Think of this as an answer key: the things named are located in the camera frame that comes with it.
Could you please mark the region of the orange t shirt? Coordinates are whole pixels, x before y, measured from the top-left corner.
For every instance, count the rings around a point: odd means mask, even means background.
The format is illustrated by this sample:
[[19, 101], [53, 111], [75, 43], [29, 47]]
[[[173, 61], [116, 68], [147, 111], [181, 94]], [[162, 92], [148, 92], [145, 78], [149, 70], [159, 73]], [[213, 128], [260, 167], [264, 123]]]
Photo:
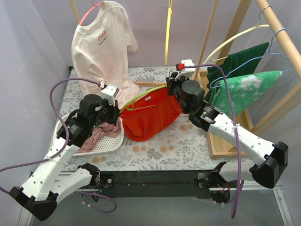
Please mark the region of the orange t shirt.
[[125, 134], [133, 141], [146, 141], [171, 125], [182, 110], [167, 87], [153, 89], [130, 103], [121, 113]]

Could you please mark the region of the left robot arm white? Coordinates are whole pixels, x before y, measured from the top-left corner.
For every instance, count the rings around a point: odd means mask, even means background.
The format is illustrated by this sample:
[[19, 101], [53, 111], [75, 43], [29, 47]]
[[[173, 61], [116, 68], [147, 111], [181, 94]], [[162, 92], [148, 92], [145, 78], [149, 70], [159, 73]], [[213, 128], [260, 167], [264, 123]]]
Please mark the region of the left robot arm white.
[[47, 155], [33, 174], [20, 187], [13, 187], [9, 195], [38, 220], [44, 221], [55, 211], [58, 203], [76, 190], [88, 186], [98, 188], [101, 181], [99, 169], [86, 163], [67, 178], [56, 181], [68, 160], [92, 135], [97, 126], [116, 124], [119, 109], [116, 100], [109, 101], [89, 94], [71, 112], [57, 131]]

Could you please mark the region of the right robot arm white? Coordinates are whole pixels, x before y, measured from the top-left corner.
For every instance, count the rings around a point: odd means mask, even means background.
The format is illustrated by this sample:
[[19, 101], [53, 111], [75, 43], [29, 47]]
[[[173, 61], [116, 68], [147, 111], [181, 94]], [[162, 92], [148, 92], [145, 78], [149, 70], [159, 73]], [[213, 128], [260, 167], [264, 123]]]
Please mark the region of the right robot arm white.
[[231, 181], [253, 180], [265, 188], [277, 184], [288, 165], [288, 146], [264, 140], [234, 123], [225, 113], [204, 100], [205, 91], [188, 78], [167, 77], [167, 94], [174, 96], [183, 113], [198, 128], [210, 132], [243, 152], [252, 160], [237, 165], [220, 162], [212, 171], [212, 181], [218, 187]]

